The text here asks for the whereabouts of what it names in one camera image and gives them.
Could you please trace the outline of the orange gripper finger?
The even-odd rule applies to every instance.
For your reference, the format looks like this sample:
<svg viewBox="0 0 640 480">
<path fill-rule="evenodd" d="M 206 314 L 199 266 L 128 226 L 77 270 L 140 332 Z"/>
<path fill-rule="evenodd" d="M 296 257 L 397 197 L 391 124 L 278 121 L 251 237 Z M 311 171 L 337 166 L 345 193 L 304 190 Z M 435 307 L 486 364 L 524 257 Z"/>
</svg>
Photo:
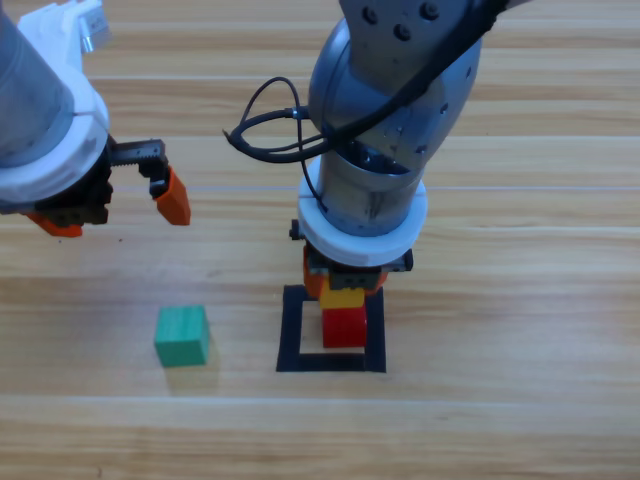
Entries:
<svg viewBox="0 0 640 480">
<path fill-rule="evenodd" d="M 28 213 L 27 217 L 43 231 L 53 237 L 77 238 L 83 234 L 82 227 L 79 225 L 71 225 L 60 227 L 54 224 L 46 216 L 39 213 Z"/>
<path fill-rule="evenodd" d="M 329 266 L 330 260 L 313 247 L 303 248 L 304 285 L 309 296 L 315 300 L 319 300 L 321 297 Z"/>
<path fill-rule="evenodd" d="M 364 295 L 366 298 L 375 295 L 383 286 L 384 282 L 387 279 L 387 273 L 384 271 L 380 272 L 367 272 L 364 275 Z"/>
<path fill-rule="evenodd" d="M 158 212 L 171 225 L 188 226 L 191 223 L 191 207 L 188 192 L 172 167 L 165 178 L 150 185 L 150 194 Z"/>
</svg>

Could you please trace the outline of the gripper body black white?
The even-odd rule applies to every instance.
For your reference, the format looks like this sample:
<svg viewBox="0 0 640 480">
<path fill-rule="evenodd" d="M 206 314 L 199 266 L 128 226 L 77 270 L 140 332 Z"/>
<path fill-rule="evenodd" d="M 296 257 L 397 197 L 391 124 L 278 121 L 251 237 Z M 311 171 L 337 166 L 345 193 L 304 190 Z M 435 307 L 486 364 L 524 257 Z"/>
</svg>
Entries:
<svg viewBox="0 0 640 480">
<path fill-rule="evenodd" d="M 428 214 L 424 170 L 400 175 L 313 162 L 300 180 L 298 233 L 327 261 L 384 267 L 416 243 Z"/>
<path fill-rule="evenodd" d="M 100 2 L 52 3 L 18 22 L 1 16 L 2 214 L 104 224 L 113 168 L 135 165 L 150 185 L 165 178 L 164 143 L 117 142 L 83 71 L 83 56 L 109 37 Z"/>
</svg>

